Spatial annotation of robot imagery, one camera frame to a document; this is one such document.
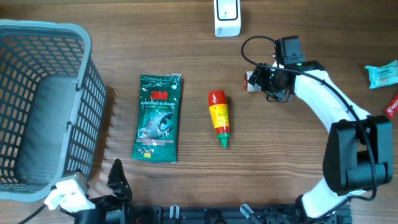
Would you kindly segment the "green 3M gloves package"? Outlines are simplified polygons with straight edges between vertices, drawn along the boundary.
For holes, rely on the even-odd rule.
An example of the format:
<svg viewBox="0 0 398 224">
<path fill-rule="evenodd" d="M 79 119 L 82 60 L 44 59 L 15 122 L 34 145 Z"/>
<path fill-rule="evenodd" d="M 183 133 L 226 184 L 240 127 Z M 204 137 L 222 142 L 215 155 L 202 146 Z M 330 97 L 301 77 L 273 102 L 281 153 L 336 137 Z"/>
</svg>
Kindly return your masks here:
<svg viewBox="0 0 398 224">
<path fill-rule="evenodd" d="M 180 74 L 141 75 L 133 159 L 177 162 L 181 95 Z"/>
</svg>

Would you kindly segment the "red chili sauce bottle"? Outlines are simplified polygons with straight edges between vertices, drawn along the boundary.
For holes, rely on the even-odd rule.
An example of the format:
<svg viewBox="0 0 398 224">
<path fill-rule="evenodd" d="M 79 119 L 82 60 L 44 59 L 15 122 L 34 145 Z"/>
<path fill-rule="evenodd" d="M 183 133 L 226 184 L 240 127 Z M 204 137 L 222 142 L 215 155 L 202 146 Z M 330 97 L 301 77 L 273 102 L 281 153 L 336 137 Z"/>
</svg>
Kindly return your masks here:
<svg viewBox="0 0 398 224">
<path fill-rule="evenodd" d="M 208 107 L 211 120 L 221 145 L 228 147 L 230 137 L 228 101 L 223 90 L 213 90 L 208 93 Z"/>
</svg>

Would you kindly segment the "white barcode scanner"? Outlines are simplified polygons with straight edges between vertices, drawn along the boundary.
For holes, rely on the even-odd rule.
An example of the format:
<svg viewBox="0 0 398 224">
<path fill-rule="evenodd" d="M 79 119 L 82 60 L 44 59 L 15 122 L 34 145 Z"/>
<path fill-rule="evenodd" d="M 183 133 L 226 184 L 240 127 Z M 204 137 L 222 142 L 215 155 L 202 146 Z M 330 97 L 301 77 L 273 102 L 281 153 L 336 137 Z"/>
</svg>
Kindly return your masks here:
<svg viewBox="0 0 398 224">
<path fill-rule="evenodd" d="M 241 31 L 241 1 L 214 0 L 215 36 L 236 37 Z"/>
</svg>

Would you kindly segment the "teal wet wipes pack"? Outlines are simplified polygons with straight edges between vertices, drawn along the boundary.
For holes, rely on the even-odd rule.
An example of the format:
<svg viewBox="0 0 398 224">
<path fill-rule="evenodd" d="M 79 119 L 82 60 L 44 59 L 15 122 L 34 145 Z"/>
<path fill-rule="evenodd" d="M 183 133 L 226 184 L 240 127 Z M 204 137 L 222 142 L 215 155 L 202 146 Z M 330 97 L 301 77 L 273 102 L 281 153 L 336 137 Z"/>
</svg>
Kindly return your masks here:
<svg viewBox="0 0 398 224">
<path fill-rule="evenodd" d="M 381 66 L 365 66 L 369 73 L 370 89 L 397 84 L 397 60 Z"/>
</svg>

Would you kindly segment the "red candy stick pack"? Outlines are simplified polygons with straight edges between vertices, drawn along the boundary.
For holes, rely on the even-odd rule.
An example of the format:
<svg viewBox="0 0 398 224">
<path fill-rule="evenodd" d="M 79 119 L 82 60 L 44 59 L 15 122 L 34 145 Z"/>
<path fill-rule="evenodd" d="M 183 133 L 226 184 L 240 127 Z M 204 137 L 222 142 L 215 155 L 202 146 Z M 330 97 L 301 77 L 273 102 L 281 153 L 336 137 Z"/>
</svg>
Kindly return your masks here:
<svg viewBox="0 0 398 224">
<path fill-rule="evenodd" d="M 393 97 L 391 102 L 385 108 L 384 112 L 389 119 L 392 119 L 394 115 L 397 113 L 397 105 L 398 105 L 398 94 Z"/>
</svg>

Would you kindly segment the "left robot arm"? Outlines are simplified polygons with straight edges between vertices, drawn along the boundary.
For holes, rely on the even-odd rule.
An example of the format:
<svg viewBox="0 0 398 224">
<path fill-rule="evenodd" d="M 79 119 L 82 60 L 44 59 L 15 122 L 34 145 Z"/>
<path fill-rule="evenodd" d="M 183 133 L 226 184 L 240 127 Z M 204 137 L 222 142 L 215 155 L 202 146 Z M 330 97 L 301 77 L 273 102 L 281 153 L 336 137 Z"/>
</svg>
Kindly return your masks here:
<svg viewBox="0 0 398 224">
<path fill-rule="evenodd" d="M 116 159 L 111 167 L 107 187 L 113 193 L 89 199 L 89 202 L 94 203 L 95 208 L 76 212 L 73 216 L 74 224 L 133 223 L 132 190 L 120 159 Z"/>
</svg>

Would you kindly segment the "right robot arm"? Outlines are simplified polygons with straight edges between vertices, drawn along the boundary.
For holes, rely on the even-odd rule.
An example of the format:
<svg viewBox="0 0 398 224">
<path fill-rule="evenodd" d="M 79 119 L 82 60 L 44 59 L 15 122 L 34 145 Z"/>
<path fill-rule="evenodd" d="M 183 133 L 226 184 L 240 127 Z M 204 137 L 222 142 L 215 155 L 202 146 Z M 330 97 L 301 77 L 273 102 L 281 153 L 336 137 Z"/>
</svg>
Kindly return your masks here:
<svg viewBox="0 0 398 224">
<path fill-rule="evenodd" d="M 391 121 L 357 106 L 318 61 L 307 61 L 298 36 L 272 42 L 274 64 L 256 63 L 246 86 L 258 87 L 273 103 L 286 103 L 295 95 L 328 131 L 323 178 L 296 199 L 291 221 L 324 222 L 353 199 L 374 200 L 377 188 L 393 176 Z"/>
</svg>

